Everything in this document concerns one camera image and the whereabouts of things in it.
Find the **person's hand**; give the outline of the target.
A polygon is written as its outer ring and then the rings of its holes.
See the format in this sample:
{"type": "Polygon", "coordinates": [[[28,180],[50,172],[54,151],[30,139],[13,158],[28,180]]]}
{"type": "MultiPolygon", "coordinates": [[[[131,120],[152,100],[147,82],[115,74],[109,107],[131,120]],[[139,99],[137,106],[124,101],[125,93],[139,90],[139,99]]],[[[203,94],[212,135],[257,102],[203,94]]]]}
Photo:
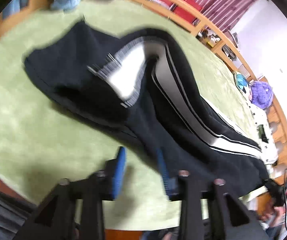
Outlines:
{"type": "Polygon", "coordinates": [[[264,211],[259,215],[259,220],[267,223],[269,227],[276,227],[286,213],[286,207],[275,206],[275,199],[270,199],[265,205],[264,211]]]}

